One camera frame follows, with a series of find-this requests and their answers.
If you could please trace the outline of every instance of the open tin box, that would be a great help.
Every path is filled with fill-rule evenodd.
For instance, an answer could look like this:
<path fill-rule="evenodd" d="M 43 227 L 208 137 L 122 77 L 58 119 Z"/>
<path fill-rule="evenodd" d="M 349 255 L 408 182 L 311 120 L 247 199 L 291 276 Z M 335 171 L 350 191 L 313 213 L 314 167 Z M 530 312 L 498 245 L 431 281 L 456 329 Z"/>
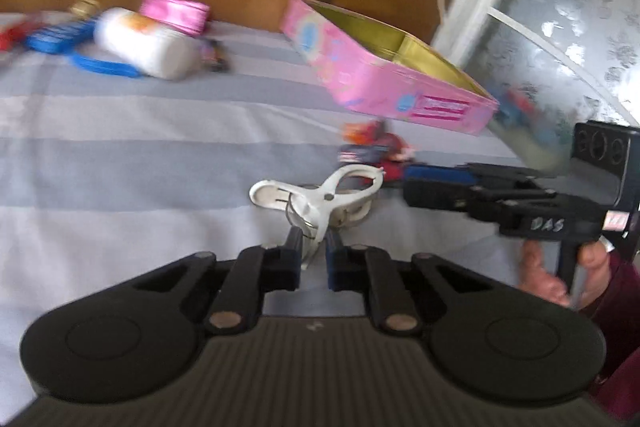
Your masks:
<path fill-rule="evenodd" d="M 427 44 L 330 4 L 290 0 L 281 29 L 351 110 L 479 133 L 498 102 Z"/>

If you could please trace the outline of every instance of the white container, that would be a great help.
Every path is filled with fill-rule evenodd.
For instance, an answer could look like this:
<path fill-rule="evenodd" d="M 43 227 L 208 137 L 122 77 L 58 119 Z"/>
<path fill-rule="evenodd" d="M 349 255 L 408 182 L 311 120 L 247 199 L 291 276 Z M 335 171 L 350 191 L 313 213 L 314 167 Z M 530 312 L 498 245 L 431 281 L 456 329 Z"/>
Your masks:
<path fill-rule="evenodd" d="M 178 80 L 200 63 L 196 39 L 124 8 L 111 8 L 100 16 L 94 40 L 144 73 L 165 80 Z"/>

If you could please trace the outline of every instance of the human hand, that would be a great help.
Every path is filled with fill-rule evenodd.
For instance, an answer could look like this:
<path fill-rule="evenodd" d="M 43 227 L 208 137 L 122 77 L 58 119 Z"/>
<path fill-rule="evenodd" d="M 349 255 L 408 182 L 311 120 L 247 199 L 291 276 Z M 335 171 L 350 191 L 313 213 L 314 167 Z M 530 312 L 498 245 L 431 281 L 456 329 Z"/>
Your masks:
<path fill-rule="evenodd" d="M 587 270 L 578 306 L 584 308 L 600 297 L 609 286 L 609 253 L 600 241 L 583 245 L 578 253 L 578 263 Z M 566 285 L 545 270 L 544 254 L 538 241 L 527 240 L 522 245 L 518 288 L 555 304 L 569 305 Z"/>

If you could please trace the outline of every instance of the ridged black surface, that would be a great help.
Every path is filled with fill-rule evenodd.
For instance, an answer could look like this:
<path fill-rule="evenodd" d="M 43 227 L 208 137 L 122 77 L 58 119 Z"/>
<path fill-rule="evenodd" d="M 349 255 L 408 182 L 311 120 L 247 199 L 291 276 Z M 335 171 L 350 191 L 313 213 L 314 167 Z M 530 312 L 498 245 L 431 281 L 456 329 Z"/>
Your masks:
<path fill-rule="evenodd" d="M 366 318 L 262 318 L 215 337 L 178 380 L 116 405 L 40 397 L 9 427 L 605 427 L 587 399 L 518 409 L 469 396 L 411 339 Z"/>

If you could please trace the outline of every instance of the pink container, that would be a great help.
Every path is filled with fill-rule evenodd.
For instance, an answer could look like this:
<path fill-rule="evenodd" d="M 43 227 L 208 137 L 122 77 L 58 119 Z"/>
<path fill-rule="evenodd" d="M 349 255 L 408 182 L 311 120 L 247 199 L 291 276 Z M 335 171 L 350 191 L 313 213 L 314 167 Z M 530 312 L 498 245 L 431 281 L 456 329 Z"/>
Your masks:
<path fill-rule="evenodd" d="M 207 23 L 209 7 L 187 0 L 142 0 L 140 13 L 187 35 L 200 35 Z"/>
<path fill-rule="evenodd" d="M 290 0 L 283 33 L 335 101 L 357 112 L 478 134 L 498 102 L 424 42 L 313 0 Z"/>

